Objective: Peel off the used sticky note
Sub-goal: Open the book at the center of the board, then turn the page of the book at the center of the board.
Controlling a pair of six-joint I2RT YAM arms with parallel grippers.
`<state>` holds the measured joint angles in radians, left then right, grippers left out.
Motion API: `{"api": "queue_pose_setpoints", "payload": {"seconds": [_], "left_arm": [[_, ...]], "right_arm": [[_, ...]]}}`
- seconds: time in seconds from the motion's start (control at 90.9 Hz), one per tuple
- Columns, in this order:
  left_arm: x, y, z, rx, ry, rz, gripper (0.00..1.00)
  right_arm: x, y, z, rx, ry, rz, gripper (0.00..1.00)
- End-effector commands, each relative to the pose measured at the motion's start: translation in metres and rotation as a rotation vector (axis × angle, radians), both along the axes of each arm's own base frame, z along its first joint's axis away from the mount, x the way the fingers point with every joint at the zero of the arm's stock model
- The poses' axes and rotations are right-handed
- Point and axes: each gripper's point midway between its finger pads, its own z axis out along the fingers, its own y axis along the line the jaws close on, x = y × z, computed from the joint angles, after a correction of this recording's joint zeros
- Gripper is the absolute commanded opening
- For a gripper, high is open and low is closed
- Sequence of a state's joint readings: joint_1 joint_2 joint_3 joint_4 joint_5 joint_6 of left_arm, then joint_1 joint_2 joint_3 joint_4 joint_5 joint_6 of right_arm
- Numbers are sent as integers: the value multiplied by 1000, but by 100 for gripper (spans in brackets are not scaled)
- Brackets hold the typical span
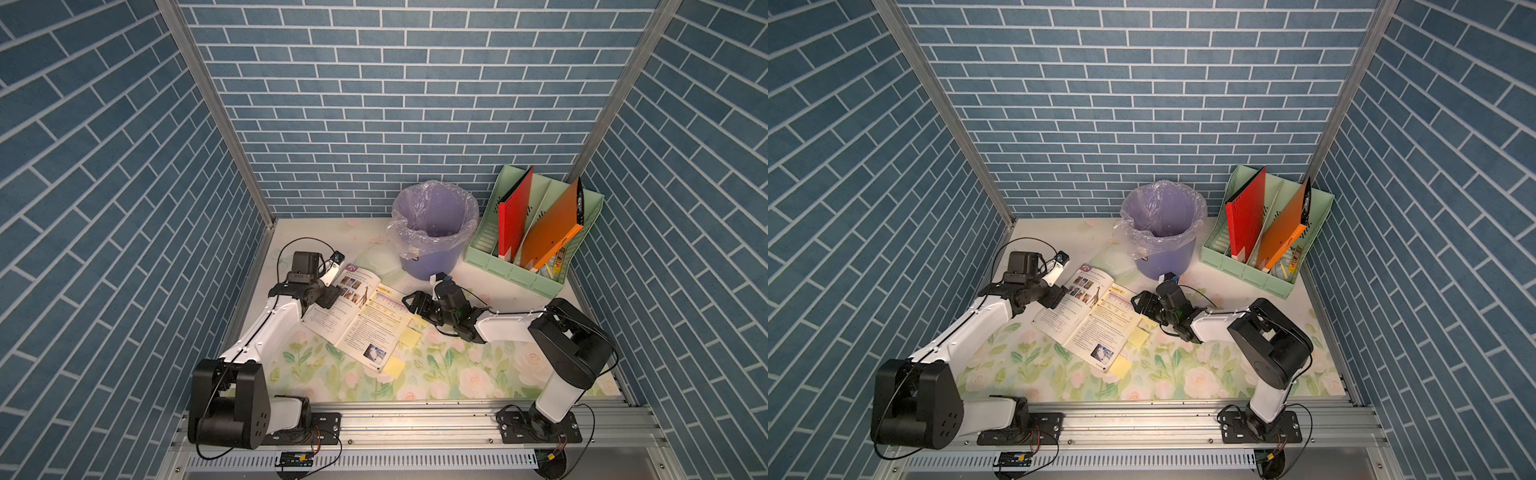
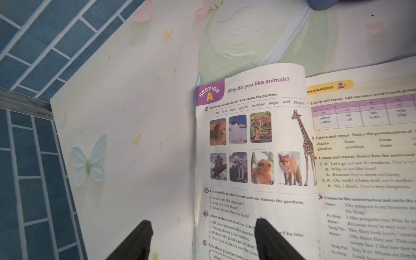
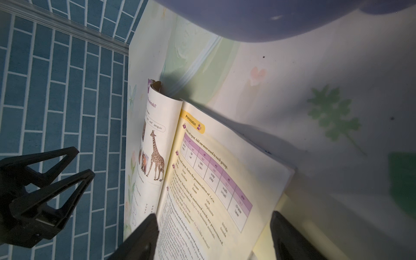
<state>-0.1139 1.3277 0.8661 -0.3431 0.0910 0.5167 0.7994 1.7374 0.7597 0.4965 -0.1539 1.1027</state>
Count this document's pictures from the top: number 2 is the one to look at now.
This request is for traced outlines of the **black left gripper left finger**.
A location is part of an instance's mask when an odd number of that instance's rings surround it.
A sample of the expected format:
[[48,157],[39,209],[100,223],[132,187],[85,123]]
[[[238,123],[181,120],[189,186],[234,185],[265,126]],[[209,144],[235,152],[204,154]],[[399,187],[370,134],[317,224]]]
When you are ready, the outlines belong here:
[[107,260],[147,260],[153,236],[150,221],[143,220],[107,257]]

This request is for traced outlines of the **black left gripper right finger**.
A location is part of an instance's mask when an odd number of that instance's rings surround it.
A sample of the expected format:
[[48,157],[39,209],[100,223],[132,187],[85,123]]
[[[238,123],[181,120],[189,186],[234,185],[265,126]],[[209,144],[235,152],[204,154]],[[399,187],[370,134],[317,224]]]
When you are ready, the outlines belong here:
[[254,234],[260,260],[304,260],[266,219],[256,220]]

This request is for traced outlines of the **English textbook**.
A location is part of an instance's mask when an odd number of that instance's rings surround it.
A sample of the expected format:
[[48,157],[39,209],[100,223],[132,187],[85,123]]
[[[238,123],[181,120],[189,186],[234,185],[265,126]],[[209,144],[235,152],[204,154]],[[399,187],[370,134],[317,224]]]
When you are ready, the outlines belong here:
[[196,89],[193,257],[259,260],[258,218],[305,260],[416,257],[416,60]]

